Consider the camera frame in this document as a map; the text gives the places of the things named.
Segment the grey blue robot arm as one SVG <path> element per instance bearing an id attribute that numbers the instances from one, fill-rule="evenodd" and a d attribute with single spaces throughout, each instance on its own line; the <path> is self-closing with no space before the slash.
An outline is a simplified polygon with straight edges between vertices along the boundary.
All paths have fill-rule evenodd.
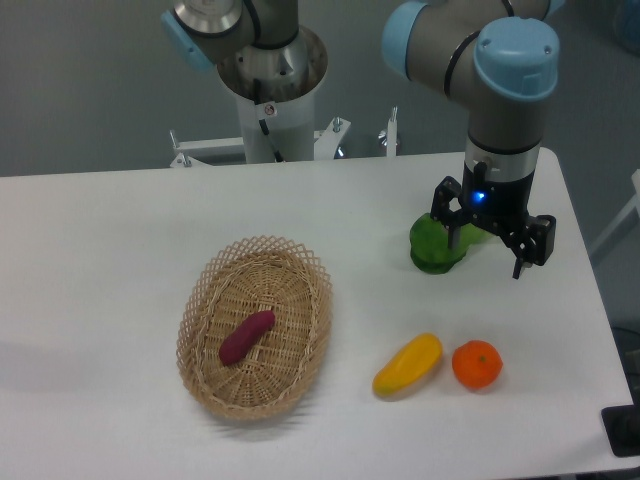
<path id="1" fill-rule="evenodd" d="M 499 237 L 514 269 L 546 263 L 556 220 L 528 201 L 547 103 L 558 81 L 554 1 L 408 1 L 382 33 L 390 69 L 440 91 L 469 113 L 463 177 L 436 187 L 431 218 L 450 247 L 467 225 Z M 327 72 L 322 41 L 294 1 L 178 1 L 161 17 L 167 37 L 198 70 L 215 70 L 237 101 L 246 160 L 321 155 L 314 95 Z"/>

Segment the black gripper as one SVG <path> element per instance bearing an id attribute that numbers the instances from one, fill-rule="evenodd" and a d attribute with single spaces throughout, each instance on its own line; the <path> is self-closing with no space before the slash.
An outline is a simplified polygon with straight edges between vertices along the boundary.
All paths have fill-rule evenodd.
<path id="1" fill-rule="evenodd" d="M 485 175 L 484 180 L 476 184 L 477 178 L 474 171 L 465 166 L 462 186 L 447 176 L 435 188 L 430 217 L 445 228 L 447 247 L 458 247 L 462 228 L 472 220 L 482 229 L 498 232 L 504 245 L 512 251 L 515 256 L 513 279 L 519 279 L 531 266 L 543 266 L 554 251 L 557 221 L 552 215 L 529 216 L 533 174 L 509 182 L 490 181 Z M 461 207 L 452 210 L 451 203 L 459 199 Z"/>

